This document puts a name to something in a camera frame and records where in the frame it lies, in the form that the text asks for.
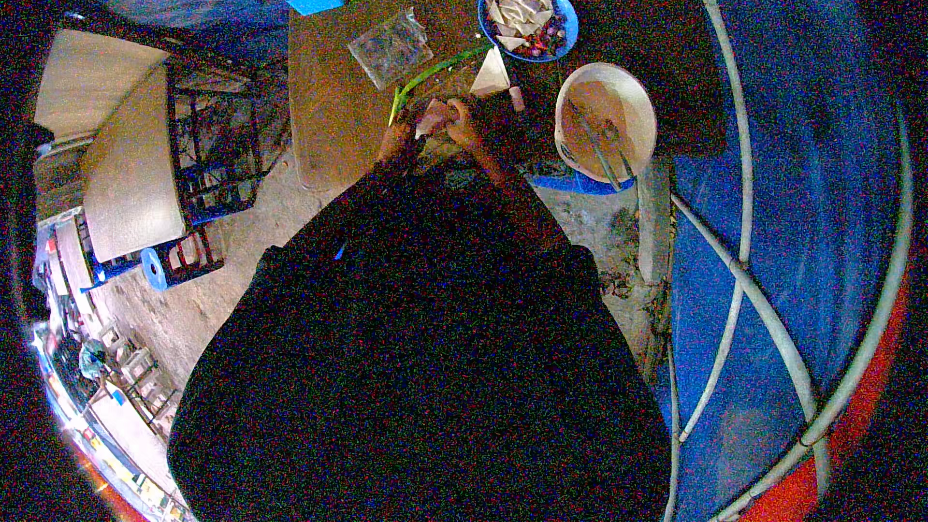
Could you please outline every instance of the black clothing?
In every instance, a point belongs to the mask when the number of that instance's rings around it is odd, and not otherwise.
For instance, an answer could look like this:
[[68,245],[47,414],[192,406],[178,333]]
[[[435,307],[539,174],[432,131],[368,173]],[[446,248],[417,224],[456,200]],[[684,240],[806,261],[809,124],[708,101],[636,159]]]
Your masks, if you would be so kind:
[[520,252],[481,175],[377,177],[265,252],[203,352],[168,449],[194,514],[660,516],[667,429],[588,250]]

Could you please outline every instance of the white bowl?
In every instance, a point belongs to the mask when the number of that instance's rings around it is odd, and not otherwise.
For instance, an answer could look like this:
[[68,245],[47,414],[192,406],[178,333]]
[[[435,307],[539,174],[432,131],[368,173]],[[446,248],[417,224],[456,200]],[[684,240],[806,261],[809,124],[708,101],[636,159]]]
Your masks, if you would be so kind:
[[[571,168],[593,180],[608,182],[586,132],[574,121],[572,111],[565,113],[567,95],[584,83],[602,83],[608,94],[600,98],[600,109],[609,108],[615,117],[623,119],[624,133],[616,139],[600,138],[600,147],[609,160],[617,180],[625,181],[637,176],[651,162],[657,139],[657,118],[648,93],[641,83],[620,66],[609,63],[585,64],[564,81],[554,111],[554,145],[558,154]],[[626,173],[622,154],[632,168]]]

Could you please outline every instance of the plastic bag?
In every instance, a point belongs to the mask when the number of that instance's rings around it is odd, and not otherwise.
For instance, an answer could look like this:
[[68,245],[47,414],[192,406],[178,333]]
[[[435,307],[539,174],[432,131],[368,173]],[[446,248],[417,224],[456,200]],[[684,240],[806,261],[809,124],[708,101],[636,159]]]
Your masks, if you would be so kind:
[[426,44],[428,40],[424,27],[409,7],[348,43],[348,50],[377,90],[383,91],[387,85],[434,57]]

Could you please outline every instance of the blue plate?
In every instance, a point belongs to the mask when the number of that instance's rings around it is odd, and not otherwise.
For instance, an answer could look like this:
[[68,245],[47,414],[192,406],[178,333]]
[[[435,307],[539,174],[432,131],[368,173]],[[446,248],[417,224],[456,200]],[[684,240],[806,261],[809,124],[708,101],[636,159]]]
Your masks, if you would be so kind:
[[486,2],[483,0],[477,0],[477,22],[480,23],[480,29],[483,31],[483,34],[486,35],[486,38],[492,41],[494,45],[497,45],[501,52],[504,52],[510,57],[528,61],[529,63],[548,63],[549,61],[556,61],[574,48],[574,44],[577,42],[577,34],[580,31],[580,23],[577,20],[577,12],[574,11],[574,6],[569,0],[553,1],[554,15],[563,17],[564,31],[567,33],[567,36],[564,38],[566,42],[561,47],[558,47],[553,56],[545,53],[540,57],[523,57],[514,52],[507,51],[506,47],[500,45],[496,40],[496,23],[486,20]]

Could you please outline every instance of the blue plastic stool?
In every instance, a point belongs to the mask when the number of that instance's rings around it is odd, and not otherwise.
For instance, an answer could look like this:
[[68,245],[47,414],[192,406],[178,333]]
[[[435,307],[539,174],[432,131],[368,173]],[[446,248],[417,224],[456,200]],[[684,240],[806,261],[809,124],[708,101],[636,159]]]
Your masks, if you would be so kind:
[[[196,249],[196,259],[189,261],[183,244],[190,239],[193,240]],[[172,254],[179,262],[177,267],[173,265]],[[172,286],[218,271],[225,264],[222,259],[216,259],[210,250],[210,243],[203,228],[194,229],[184,238],[142,250],[142,272],[145,273],[151,287],[157,291],[165,291]]]

